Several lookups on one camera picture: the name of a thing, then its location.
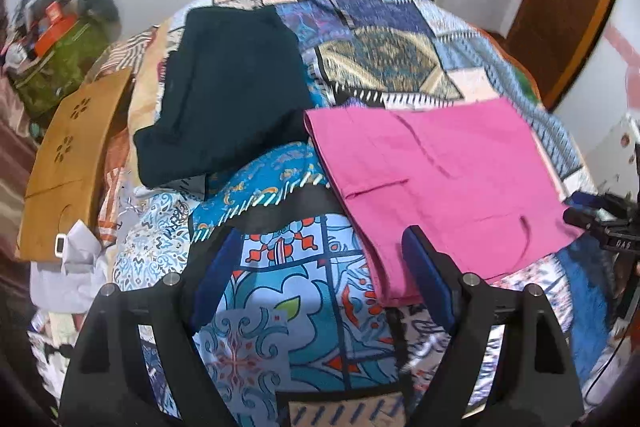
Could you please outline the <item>blue patchwork bedspread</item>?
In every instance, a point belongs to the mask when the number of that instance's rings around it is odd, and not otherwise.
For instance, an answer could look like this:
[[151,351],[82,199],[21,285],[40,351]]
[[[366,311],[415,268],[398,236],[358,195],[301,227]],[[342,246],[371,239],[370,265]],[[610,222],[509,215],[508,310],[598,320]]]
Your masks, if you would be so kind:
[[[563,125],[526,72],[488,37],[432,0],[198,0],[198,6],[273,6],[296,35],[314,105],[442,109],[503,96],[532,128],[561,196],[591,190]],[[194,336],[217,389],[242,426],[279,426],[281,391],[366,389],[362,400],[298,407],[296,425],[378,425],[401,418],[431,384],[449,343],[424,306],[375,297],[367,255],[330,196],[310,144],[285,145],[246,167],[150,190],[129,165],[119,192],[114,281],[147,288],[186,267],[224,225],[285,218],[247,239],[213,321]],[[296,202],[321,206],[290,220]]]

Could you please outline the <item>white cloth pile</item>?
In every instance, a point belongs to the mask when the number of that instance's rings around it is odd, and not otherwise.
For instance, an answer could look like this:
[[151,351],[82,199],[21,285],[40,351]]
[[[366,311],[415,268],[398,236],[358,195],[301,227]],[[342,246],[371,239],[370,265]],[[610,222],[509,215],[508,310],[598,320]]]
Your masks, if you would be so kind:
[[54,262],[30,262],[30,300],[48,312],[86,313],[107,282],[102,243],[77,220],[70,231],[56,236],[54,251]]

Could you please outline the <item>dark navy folded garment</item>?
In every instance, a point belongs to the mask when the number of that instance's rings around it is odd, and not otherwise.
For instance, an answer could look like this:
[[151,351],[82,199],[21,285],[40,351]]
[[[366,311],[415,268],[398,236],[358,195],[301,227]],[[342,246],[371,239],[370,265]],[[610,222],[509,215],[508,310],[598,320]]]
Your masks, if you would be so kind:
[[167,57],[160,118],[134,134],[140,180],[238,170],[306,140],[312,106],[296,35],[275,8],[193,9]]

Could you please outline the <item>beige orange blanket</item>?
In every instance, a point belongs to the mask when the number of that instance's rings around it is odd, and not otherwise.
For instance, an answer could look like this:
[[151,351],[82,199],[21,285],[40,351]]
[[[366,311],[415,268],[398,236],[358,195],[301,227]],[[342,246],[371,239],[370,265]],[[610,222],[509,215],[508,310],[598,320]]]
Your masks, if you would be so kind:
[[163,22],[115,42],[96,62],[96,80],[122,69],[131,72],[124,105],[116,112],[115,129],[107,139],[102,195],[96,218],[96,236],[105,247],[116,243],[119,213],[124,209],[119,202],[120,190],[127,181],[134,186],[140,184],[137,152],[132,137],[134,132],[151,126],[155,120],[168,27],[169,24]]

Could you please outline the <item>striped brown curtain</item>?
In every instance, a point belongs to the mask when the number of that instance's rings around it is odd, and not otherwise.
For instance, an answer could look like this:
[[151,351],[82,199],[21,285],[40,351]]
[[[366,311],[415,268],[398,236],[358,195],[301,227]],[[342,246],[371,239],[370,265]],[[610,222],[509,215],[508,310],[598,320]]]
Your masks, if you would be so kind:
[[24,195],[37,145],[29,133],[24,104],[1,77],[1,257],[13,261],[24,211]]

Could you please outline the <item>pink pants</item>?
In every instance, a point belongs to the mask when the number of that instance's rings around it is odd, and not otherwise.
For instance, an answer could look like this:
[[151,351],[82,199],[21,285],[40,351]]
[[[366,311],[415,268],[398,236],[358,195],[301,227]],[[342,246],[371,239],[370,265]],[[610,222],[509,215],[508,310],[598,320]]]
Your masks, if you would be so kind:
[[504,98],[441,109],[311,109],[305,126],[362,240],[378,301],[420,300],[401,236],[417,225],[493,282],[577,239],[533,131]]

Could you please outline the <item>orange box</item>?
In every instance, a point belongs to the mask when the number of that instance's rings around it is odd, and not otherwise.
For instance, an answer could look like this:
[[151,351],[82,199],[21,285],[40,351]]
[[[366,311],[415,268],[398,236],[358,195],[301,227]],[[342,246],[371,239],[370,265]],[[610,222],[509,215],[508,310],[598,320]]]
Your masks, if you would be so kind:
[[50,3],[46,10],[45,22],[49,25],[40,32],[35,44],[35,52],[38,57],[43,57],[47,52],[64,37],[76,24],[78,17],[74,13],[66,14],[62,4],[58,1]]

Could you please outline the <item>green patterned bag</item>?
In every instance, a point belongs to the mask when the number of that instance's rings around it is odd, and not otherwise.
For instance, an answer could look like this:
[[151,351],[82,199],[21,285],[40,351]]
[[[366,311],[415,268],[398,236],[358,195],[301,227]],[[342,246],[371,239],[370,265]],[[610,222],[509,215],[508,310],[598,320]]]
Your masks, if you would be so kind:
[[107,46],[97,22],[80,20],[35,65],[25,72],[9,72],[29,118],[51,116],[63,98],[79,88]]

